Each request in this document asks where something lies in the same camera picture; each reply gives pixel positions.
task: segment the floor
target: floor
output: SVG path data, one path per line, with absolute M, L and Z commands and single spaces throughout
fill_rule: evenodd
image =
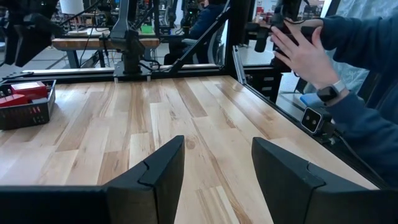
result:
M 244 65 L 250 64 L 267 64 L 271 62 L 271 59 L 274 57 L 272 53 L 272 43 L 268 41 L 266 51 L 263 53 L 257 53 L 254 51 L 254 46 L 256 41 L 251 40 L 248 47 L 241 47 L 239 49 L 239 53 L 242 58 L 242 63 Z M 164 56 L 169 52 L 168 44 L 161 44 L 157 48 L 157 60 L 163 64 Z M 78 50 L 77 55 L 80 59 L 83 51 Z M 82 61 L 89 59 L 94 50 L 87 50 L 82 57 Z M 114 62 L 118 62 L 121 59 L 121 54 L 116 52 L 110 52 L 109 65 L 110 67 L 114 66 Z M 4 52 L 0 52 L 0 61 L 4 59 Z M 36 56 L 33 60 L 31 60 L 27 65 L 22 68 L 15 66 L 4 65 L 0 67 L 0 77 L 4 75 L 8 75 L 13 72 L 21 72 L 23 70 L 41 70 L 41 69 L 62 69 L 69 68 L 68 59 L 66 57 L 65 52 L 61 52 L 57 49 L 47 48 L 42 51 L 38 56 Z M 283 92 L 293 92 L 295 86 L 298 82 L 298 78 L 295 77 L 292 73 L 286 73 L 282 77 L 282 81 L 280 84 L 279 91 Z M 283 110 L 291 114 L 295 119 L 300 119 L 302 116 L 302 110 L 305 106 L 300 102 L 299 97 L 300 93 L 294 94 L 283 94 L 283 97 L 278 97 L 277 105 L 281 107 Z
M 228 76 L 57 85 L 49 124 L 0 132 L 0 185 L 102 185 L 179 134 L 185 174 L 175 223 L 272 223 L 253 137 L 375 189 Z

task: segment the person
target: person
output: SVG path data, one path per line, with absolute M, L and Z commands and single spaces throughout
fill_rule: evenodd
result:
M 381 74 L 366 105 L 344 88 L 326 107 L 358 156 L 389 185 L 398 187 L 398 14 L 366 20 L 332 16 L 285 24 L 298 45 L 272 27 L 272 41 L 286 54 L 275 56 L 318 90 L 340 80 L 325 50 L 336 49 L 337 62 Z M 312 43 L 301 33 L 302 26 L 316 27 Z
M 189 35 L 184 38 L 198 40 L 211 27 L 211 25 L 213 25 L 213 23 L 216 21 L 216 18 L 223 12 L 225 4 L 226 0 L 205 0 L 205 7 L 199 13 L 198 19 L 192 26 Z M 181 58 L 189 48 L 190 46 L 184 44 L 182 39 L 170 40 L 170 53 L 164 57 L 164 64 L 172 65 L 177 59 Z M 207 61 L 207 54 L 198 54 L 198 61 L 200 63 L 205 63 Z

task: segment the hand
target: hand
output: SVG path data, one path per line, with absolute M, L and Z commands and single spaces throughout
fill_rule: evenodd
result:
M 339 78 L 332 68 L 329 57 L 322 46 L 320 33 L 322 27 L 317 27 L 312 35 L 312 44 L 301 33 L 300 26 L 285 22 L 293 37 L 298 42 L 296 45 L 278 28 L 272 27 L 272 41 L 286 56 L 275 52 L 275 56 L 289 66 L 305 81 L 321 89 L 336 83 Z

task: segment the workbench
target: workbench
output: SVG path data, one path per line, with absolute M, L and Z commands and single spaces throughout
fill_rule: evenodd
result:
M 109 29 L 104 28 L 87 28 L 79 31 L 71 31 L 68 33 L 67 38 L 55 38 L 52 40 L 52 45 L 61 51 L 67 53 L 70 68 L 80 68 L 80 62 L 77 57 L 76 50 L 97 50 L 99 53 L 100 60 L 103 60 L 103 49 L 104 42 L 99 40 L 99 37 L 109 35 Z M 145 47 L 145 58 L 150 59 L 150 50 L 156 49 L 160 45 L 158 38 L 153 38 L 155 34 L 140 34 L 140 41 Z M 106 48 L 108 50 L 114 50 L 114 46 L 110 40 L 105 41 Z
M 0 185 L 104 184 L 182 134 L 175 223 L 272 223 L 253 137 L 376 189 L 229 76 L 57 85 L 56 94 L 49 124 L 0 133 Z

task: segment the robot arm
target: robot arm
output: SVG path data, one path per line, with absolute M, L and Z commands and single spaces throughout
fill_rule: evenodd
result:
M 6 38 L 4 63 L 22 67 L 51 45 L 52 34 L 62 34 L 62 28 L 51 21 L 57 3 L 58 0 L 0 0 L 0 6 L 8 9 L 6 16 L 0 18 L 0 31 Z

